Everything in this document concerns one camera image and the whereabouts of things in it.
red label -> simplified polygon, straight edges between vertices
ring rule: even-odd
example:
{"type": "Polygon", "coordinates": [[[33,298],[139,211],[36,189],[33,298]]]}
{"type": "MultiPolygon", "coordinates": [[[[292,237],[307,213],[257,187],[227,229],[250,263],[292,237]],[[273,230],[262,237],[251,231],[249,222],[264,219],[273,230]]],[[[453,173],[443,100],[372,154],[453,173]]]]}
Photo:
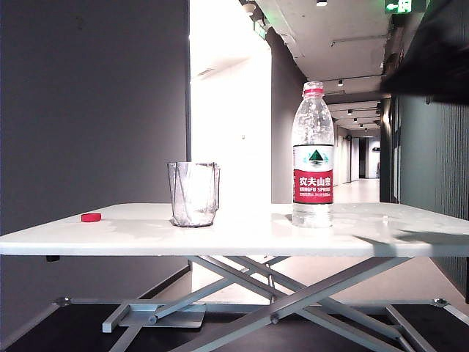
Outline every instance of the red label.
{"type": "Polygon", "coordinates": [[[333,202],[333,171],[293,172],[293,202],[324,204],[333,202]]]}

red bottle cap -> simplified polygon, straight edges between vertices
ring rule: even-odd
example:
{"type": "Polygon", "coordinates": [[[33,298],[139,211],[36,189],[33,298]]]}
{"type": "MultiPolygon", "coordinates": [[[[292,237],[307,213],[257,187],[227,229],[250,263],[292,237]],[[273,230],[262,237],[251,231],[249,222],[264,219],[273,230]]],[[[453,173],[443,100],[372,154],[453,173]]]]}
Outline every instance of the red bottle cap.
{"type": "Polygon", "coordinates": [[[82,222],[96,222],[101,220],[101,213],[87,213],[81,216],[82,222]]]}

glass cup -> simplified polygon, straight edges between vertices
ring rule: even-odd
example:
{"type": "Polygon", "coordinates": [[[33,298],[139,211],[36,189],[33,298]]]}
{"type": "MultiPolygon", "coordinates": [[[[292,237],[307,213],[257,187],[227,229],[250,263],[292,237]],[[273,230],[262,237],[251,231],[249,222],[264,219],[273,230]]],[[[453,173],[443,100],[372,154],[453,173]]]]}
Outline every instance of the glass cup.
{"type": "Polygon", "coordinates": [[[218,210],[220,168],[216,163],[168,163],[173,225],[203,227],[213,224],[218,210]]]}

exit sign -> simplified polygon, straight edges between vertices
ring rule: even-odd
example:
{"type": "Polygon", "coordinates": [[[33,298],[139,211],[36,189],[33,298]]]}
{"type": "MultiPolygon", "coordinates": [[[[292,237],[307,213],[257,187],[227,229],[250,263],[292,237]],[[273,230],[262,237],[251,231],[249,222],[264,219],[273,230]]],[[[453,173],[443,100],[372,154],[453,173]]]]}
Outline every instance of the exit sign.
{"type": "Polygon", "coordinates": [[[386,13],[425,12],[426,0],[385,0],[386,13]]]}

water bottle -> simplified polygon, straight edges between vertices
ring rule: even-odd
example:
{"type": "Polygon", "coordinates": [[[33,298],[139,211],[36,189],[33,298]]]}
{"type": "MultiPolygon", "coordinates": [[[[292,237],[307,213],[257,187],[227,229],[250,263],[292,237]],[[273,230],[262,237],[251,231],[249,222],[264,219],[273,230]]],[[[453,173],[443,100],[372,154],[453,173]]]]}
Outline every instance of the water bottle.
{"type": "Polygon", "coordinates": [[[322,82],[308,82],[293,121],[293,213],[299,227],[332,225],[334,128],[322,82]]]}

